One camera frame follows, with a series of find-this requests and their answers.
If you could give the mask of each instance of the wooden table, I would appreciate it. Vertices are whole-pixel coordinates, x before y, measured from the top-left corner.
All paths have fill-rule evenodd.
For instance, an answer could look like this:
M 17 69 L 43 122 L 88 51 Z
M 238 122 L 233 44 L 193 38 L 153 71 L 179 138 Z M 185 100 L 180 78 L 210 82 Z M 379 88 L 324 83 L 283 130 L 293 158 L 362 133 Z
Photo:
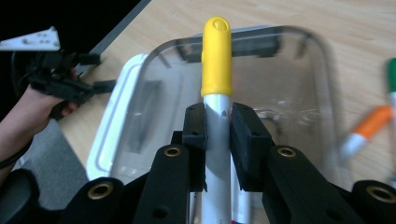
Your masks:
M 332 48 L 339 84 L 342 132 L 388 100 L 386 61 L 396 57 L 395 1 L 160 1 L 146 8 L 104 51 L 103 64 L 85 81 L 117 78 L 123 65 L 139 53 L 162 43 L 202 32 L 205 21 L 222 16 L 233 28 L 294 25 L 311 30 Z M 60 125 L 85 165 L 109 95 L 94 96 Z M 353 180 L 387 181 L 394 169 L 390 125 L 351 161 Z

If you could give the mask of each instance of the gray floor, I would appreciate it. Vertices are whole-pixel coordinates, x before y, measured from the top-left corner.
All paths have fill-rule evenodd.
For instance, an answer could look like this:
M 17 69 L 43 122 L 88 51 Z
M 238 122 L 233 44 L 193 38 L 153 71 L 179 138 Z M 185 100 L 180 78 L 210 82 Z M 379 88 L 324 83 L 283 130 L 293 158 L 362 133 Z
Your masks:
M 47 209 L 63 209 L 88 182 L 85 169 L 68 145 L 58 123 L 37 134 L 16 168 L 32 171 L 40 189 L 39 202 Z

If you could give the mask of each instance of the orange marker cap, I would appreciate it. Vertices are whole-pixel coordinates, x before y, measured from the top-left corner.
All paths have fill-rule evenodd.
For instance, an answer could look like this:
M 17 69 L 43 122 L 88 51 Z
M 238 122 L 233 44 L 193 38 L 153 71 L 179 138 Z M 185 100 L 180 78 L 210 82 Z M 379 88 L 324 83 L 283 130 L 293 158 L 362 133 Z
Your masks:
M 367 140 L 370 139 L 380 128 L 391 120 L 392 111 L 392 107 L 388 105 L 377 107 L 353 130 L 353 133 L 358 133 Z

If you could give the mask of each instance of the green marker cap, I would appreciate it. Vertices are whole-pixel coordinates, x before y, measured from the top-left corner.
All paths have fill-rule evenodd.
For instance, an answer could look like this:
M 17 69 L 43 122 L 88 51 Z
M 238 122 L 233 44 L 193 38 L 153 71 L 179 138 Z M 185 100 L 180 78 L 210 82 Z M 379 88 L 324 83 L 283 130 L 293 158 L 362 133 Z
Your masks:
M 396 91 L 396 58 L 393 58 L 389 61 L 388 76 L 389 91 Z

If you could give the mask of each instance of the transparent bin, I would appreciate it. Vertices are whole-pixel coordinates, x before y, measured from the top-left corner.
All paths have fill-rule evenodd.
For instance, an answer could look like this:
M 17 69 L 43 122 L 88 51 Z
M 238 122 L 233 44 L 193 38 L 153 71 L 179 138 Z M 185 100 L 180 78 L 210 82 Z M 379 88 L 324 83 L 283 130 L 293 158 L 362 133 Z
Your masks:
M 337 184 L 337 110 L 326 46 L 295 27 L 233 32 L 232 39 L 232 100 L 254 108 L 276 144 L 299 148 Z M 157 149 L 182 130 L 186 108 L 203 101 L 201 51 L 197 36 L 164 43 L 146 58 L 110 176 L 128 183 L 146 173 Z

